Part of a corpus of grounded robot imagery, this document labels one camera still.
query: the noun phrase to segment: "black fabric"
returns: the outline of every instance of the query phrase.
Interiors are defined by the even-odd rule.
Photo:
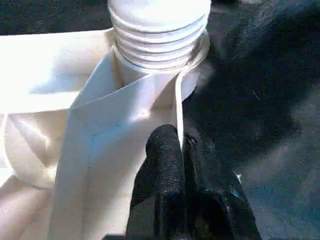
[[[172,238],[183,232],[185,223],[185,173],[177,131],[172,125],[158,127],[146,144],[146,161],[157,170],[155,185],[154,236]]]
[[[153,166],[147,170],[155,180],[154,237],[261,238],[238,178],[214,152],[210,139],[187,135],[183,160],[172,125],[160,126],[150,135],[145,161]],[[137,174],[134,192],[148,182],[141,178],[147,176],[144,171],[142,167]]]

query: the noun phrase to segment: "dark cloth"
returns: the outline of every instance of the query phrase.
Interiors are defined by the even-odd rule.
[[[145,162],[152,168],[142,167],[138,176],[153,180],[153,237],[261,239],[238,178],[214,151],[209,140],[187,135],[182,154],[172,125],[150,135]],[[150,182],[137,177],[135,183],[137,193]]]
[[[211,39],[214,74],[183,103],[186,135],[210,143],[214,167],[241,174],[263,239],[320,237],[319,23],[316,0],[265,3]],[[219,22],[209,25],[217,36]],[[132,206],[145,189],[153,195],[135,188]]]
[[[109,29],[107,6],[107,0],[2,0],[0,35]]]

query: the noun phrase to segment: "white plastic base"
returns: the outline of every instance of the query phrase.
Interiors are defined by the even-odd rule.
[[[176,124],[174,102],[188,97],[199,77],[187,73],[182,95],[175,99],[179,70],[148,74],[120,88],[115,66],[111,51],[69,111],[49,240],[96,240],[125,233],[147,139],[156,127]]]

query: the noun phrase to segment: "white plastic container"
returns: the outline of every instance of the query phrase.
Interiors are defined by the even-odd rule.
[[[62,141],[67,109],[113,43],[112,29],[0,37],[0,152],[18,179],[52,188],[60,151],[55,164],[48,151]]]
[[[170,43],[188,37],[190,34],[196,32],[204,25],[207,25],[208,14],[204,15],[197,21],[192,24],[180,28],[174,31],[165,31],[165,32],[141,32],[129,28],[123,29],[124,26],[121,24],[118,25],[116,20],[113,21],[113,26],[115,26],[116,33],[125,38],[132,39],[137,42],[149,43],[149,44],[161,44],[161,43]]]
[[[125,233],[147,139],[156,127],[174,124],[182,141],[182,100],[192,93],[199,72],[187,73],[183,81],[185,73],[179,72],[196,67],[208,49],[193,60],[194,66],[156,73],[143,73],[128,61],[119,64],[115,49],[106,55],[68,113],[49,240]],[[127,71],[131,83],[121,87],[119,73]],[[108,85],[101,85],[102,77]]]
[[[144,69],[150,69],[150,70],[171,70],[171,69],[177,69],[180,68],[189,61],[191,61],[196,55],[200,54],[201,49],[204,49],[205,45],[208,44],[209,38],[207,32],[202,34],[201,37],[197,39],[196,42],[193,43],[193,46],[187,51],[185,54],[182,56],[174,56],[171,54],[166,53],[161,53],[161,59],[160,57],[156,57],[157,55],[154,56],[149,56],[148,58],[144,57],[144,55],[136,55],[136,54],[128,54],[128,52],[123,52],[122,48],[118,48],[117,44],[116,47],[119,50],[119,52],[131,63],[135,64],[136,66],[139,66]]]

